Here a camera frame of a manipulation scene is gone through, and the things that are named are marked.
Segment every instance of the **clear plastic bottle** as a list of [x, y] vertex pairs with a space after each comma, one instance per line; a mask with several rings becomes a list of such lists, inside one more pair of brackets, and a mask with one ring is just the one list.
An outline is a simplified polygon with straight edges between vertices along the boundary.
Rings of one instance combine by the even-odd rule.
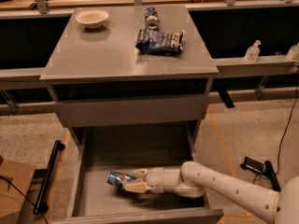
[[287, 59], [291, 61], [299, 61], [299, 43], [289, 49]]
[[261, 41], [260, 40], [256, 40], [255, 43], [253, 44], [253, 46], [250, 46], [247, 49], [247, 52], [245, 54], [244, 59], [249, 61], [249, 62], [253, 62], [255, 63], [256, 60], [258, 59], [258, 56], [260, 54], [260, 49], [259, 46], [261, 45]]

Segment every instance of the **can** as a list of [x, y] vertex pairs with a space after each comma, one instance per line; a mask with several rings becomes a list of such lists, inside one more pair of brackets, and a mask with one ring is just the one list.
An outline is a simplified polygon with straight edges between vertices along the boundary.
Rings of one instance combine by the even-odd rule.
[[158, 29], [158, 12], [155, 7], [148, 7], [145, 11], [145, 20], [148, 29], [157, 30]]

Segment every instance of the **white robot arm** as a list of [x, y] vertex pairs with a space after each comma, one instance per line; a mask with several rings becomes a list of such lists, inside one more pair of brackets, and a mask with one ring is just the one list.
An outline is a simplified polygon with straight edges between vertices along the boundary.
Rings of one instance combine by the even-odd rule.
[[195, 198], [202, 196], [202, 187], [206, 187], [267, 223], [291, 224], [299, 219], [299, 177], [291, 180], [281, 192], [276, 192], [221, 174], [194, 161], [187, 161], [180, 168], [136, 170], [130, 176], [135, 180], [122, 179], [122, 187], [127, 191], [174, 192], [180, 196]]

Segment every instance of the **white bowl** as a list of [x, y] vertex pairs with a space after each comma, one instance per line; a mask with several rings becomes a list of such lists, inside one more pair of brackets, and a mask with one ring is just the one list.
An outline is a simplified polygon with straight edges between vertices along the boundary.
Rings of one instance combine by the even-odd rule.
[[96, 29], [103, 26], [104, 21], [109, 17], [105, 10], [93, 9], [79, 12], [75, 20], [83, 24], [88, 29]]

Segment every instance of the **floor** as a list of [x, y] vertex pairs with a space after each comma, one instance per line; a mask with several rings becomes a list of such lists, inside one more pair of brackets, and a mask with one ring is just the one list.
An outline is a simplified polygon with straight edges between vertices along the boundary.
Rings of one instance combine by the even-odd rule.
[[[258, 101], [253, 91], [232, 91], [235, 108], [228, 109], [217, 93], [211, 93], [211, 105], [202, 121], [195, 144], [199, 161], [216, 171], [253, 182], [255, 175], [240, 168], [246, 156], [256, 161], [270, 160], [277, 169], [278, 147], [295, 102], [295, 88], [264, 90]], [[297, 148], [299, 106], [296, 105], [284, 137], [280, 157], [278, 182], [281, 187], [299, 176]], [[61, 153], [51, 182], [45, 217], [48, 223], [64, 220], [71, 196], [78, 150], [68, 131], [61, 126], [50, 104], [21, 105], [10, 116], [5, 105], [0, 106], [0, 154], [14, 161], [28, 162], [45, 168], [54, 141], [59, 139], [66, 149]], [[271, 189], [268, 179], [257, 177], [255, 184]], [[28, 197], [36, 199], [38, 184], [33, 184]], [[264, 223], [219, 194], [206, 190], [211, 208], [221, 208], [224, 217], [219, 223]], [[45, 223], [43, 217], [32, 215], [33, 207], [25, 203], [18, 224]]]

